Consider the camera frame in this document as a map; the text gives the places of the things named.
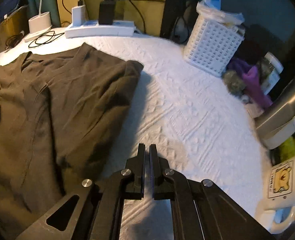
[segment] textured white fabric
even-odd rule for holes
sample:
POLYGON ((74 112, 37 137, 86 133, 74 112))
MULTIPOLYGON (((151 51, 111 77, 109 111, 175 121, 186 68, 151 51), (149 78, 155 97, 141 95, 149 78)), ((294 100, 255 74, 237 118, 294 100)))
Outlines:
MULTIPOLYGON (((211 179, 254 216, 262 196, 263 174, 271 165, 255 137, 253 120, 223 82, 186 63, 182 47, 144 35, 63 36, 32 52, 55 53, 83 42, 144 65, 129 115, 102 177, 124 168, 126 159, 136 155, 139 143, 144 143, 147 150, 155 143, 171 168, 188 179, 211 179)), ((28 50, 28 44, 21 42, 0 54, 0 64, 28 50)), ((152 200, 148 169, 145 185, 143 200, 125 203, 120 239, 173 239, 169 202, 152 200)))

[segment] white power strip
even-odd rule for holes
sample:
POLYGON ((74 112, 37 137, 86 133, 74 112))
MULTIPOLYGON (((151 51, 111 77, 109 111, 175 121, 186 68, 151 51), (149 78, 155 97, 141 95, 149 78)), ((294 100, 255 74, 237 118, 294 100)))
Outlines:
POLYGON ((132 21, 113 21, 112 25, 100 25, 97 20, 86 21, 81 26, 70 24, 65 29, 66 38, 87 36, 133 36, 136 27, 132 21))

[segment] silver screw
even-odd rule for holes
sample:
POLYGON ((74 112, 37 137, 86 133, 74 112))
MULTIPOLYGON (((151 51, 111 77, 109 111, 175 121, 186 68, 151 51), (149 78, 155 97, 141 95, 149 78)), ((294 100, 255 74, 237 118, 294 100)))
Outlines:
POLYGON ((205 179, 205 180, 203 180, 203 185, 206 187, 212 187, 213 182, 210 179, 205 179))
POLYGON ((131 170, 130 169, 121 170, 121 174, 122 176, 128 176, 131 174, 131 170))
POLYGON ((89 187, 91 185, 92 185, 92 180, 90 180, 90 179, 85 179, 85 180, 82 181, 82 186, 83 187, 89 187))
POLYGON ((171 175, 174 174, 174 170, 172 170, 172 169, 166 169, 166 170, 164 171, 164 173, 165 173, 166 175, 168 175, 168 176, 171 176, 171 175))

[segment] plastic bag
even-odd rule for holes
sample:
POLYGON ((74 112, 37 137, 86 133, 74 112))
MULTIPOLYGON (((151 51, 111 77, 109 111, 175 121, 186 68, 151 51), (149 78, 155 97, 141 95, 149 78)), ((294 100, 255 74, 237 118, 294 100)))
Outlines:
POLYGON ((197 4, 196 10, 204 18, 209 18, 222 24, 241 25, 245 21, 243 14, 228 13, 216 8, 210 8, 205 4, 205 0, 197 4))

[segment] purple cloth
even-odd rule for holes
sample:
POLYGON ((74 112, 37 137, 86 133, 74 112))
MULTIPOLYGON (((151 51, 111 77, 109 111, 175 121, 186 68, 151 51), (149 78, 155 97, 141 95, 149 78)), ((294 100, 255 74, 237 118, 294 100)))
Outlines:
POLYGON ((227 65, 228 70, 235 70, 244 81, 246 88, 244 92, 250 96, 259 106, 267 109, 273 102, 268 95, 261 90, 257 66, 251 66, 239 58, 232 58, 227 65))

